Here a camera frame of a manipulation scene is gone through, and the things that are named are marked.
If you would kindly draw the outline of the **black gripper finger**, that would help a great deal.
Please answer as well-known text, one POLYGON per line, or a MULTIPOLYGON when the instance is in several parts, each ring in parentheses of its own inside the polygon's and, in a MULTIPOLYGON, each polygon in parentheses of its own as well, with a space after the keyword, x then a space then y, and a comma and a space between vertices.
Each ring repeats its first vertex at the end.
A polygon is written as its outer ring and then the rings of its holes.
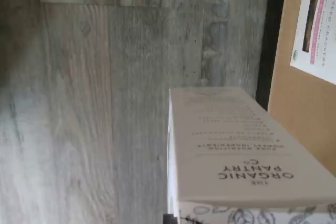
POLYGON ((163 224, 178 224, 178 219, 173 214, 163 214, 163 224))

